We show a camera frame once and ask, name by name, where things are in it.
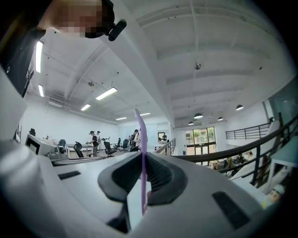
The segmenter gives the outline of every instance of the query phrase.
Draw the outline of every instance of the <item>floor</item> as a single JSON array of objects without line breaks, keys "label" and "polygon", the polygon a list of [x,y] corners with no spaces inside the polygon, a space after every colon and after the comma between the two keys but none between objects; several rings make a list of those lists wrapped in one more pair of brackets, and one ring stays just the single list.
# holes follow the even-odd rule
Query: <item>floor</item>
[{"label": "floor", "polygon": [[[127,151],[123,152],[123,151],[117,150],[117,152],[114,153],[113,155],[114,156],[118,156],[118,155],[122,155],[124,153],[127,153]],[[75,151],[71,151],[70,152],[70,157],[71,158],[78,158],[78,155],[77,155],[77,153]],[[97,157],[107,157],[107,154],[105,153],[104,150],[101,150],[101,151],[97,152]]]}]

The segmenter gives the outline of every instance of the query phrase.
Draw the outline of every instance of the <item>purple strap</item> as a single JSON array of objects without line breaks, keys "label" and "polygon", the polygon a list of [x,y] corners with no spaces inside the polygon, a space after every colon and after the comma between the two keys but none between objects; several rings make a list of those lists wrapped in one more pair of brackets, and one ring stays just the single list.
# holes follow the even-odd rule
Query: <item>purple strap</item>
[{"label": "purple strap", "polygon": [[141,186],[141,202],[142,202],[142,214],[145,213],[146,204],[146,163],[145,156],[147,153],[147,130],[143,118],[140,116],[138,109],[135,109],[135,115],[138,119],[141,128],[141,151],[142,151],[142,186]]}]

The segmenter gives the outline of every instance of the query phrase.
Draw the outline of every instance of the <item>glass door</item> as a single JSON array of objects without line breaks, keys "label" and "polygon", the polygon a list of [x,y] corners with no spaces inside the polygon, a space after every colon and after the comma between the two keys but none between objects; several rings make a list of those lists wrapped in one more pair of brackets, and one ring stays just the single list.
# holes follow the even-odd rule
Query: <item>glass door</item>
[{"label": "glass door", "polygon": [[214,127],[186,130],[187,155],[203,155],[216,152]]}]

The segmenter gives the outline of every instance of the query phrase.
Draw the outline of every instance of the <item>monitor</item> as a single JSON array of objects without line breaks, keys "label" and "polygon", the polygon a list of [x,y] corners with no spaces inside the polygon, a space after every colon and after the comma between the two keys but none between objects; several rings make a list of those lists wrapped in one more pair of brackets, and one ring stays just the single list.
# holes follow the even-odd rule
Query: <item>monitor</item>
[{"label": "monitor", "polygon": [[55,152],[57,146],[47,143],[34,135],[27,135],[26,146],[28,146],[35,154],[47,156],[49,152]]}]

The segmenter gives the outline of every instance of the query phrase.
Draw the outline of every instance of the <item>ceiling beam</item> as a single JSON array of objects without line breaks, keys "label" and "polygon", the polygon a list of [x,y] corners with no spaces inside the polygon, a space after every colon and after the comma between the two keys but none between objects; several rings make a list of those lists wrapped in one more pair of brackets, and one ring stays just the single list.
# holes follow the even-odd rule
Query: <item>ceiling beam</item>
[{"label": "ceiling beam", "polygon": [[68,80],[67,90],[64,92],[64,99],[72,97],[76,87],[79,85],[84,75],[90,70],[96,61],[104,56],[108,50],[109,47],[102,43],[93,51],[93,53],[83,63],[79,71],[76,71],[75,74],[73,74]]},{"label": "ceiling beam", "polygon": [[[208,17],[210,18],[222,18],[222,19],[229,19],[232,21],[242,22],[244,24],[250,25],[262,32],[266,33],[267,35],[277,39],[278,33],[274,29],[273,25],[269,25],[266,22],[267,26],[256,20],[256,16],[249,16],[248,14],[240,13],[231,9],[222,8],[222,7],[206,7],[206,6],[194,6],[196,10],[196,17]],[[155,24],[159,24],[163,21],[173,20],[175,18],[185,18],[185,17],[193,17],[191,13],[191,8],[188,5],[179,6],[179,7],[169,7],[166,9],[162,9],[156,11],[154,13],[150,13],[145,15],[139,19],[137,19],[138,23],[141,27],[146,28]]]},{"label": "ceiling beam", "polygon": [[122,1],[114,2],[115,18],[125,19],[126,28],[111,42],[106,36],[102,41],[119,57],[136,76],[169,122],[174,126],[174,114],[166,90],[165,78],[158,64],[156,50],[144,30],[136,22]]},{"label": "ceiling beam", "polygon": [[[220,76],[251,76],[253,74],[253,70],[213,70],[206,71],[201,73],[196,73],[195,80],[208,78],[208,77],[220,77]],[[184,75],[179,77],[168,78],[166,80],[167,85],[184,82],[188,80],[193,80],[193,75]]]},{"label": "ceiling beam", "polygon": [[217,93],[234,93],[243,91],[243,88],[241,87],[235,87],[235,88],[228,88],[228,89],[219,89],[219,90],[204,90],[203,92],[195,92],[193,94],[187,93],[187,94],[179,94],[177,96],[171,97],[171,101],[177,101],[181,99],[187,99],[187,98],[193,98],[193,97],[199,97],[199,96],[205,96],[205,95],[211,95],[211,94],[217,94]]},{"label": "ceiling beam", "polygon": [[173,106],[174,113],[177,110],[187,110],[188,106],[190,107],[189,109],[198,109],[200,107],[204,106],[210,106],[210,105],[218,105],[220,103],[226,104],[232,102],[234,99],[220,99],[220,100],[214,100],[214,101],[208,101],[208,102],[198,102],[198,103],[191,103],[191,104],[185,104],[185,105],[178,105],[178,106]]},{"label": "ceiling beam", "polygon": [[[193,53],[195,51],[196,51],[196,48],[194,46],[168,47],[157,52],[157,59],[166,60],[171,57],[180,56],[182,54]],[[231,45],[208,43],[208,46],[204,44],[198,47],[198,52],[205,52],[205,51],[237,52],[237,53],[255,55],[256,57],[260,57],[260,58],[270,59],[270,55],[266,51],[263,51],[260,49],[256,50],[254,48],[247,47],[247,46],[231,46]]]}]

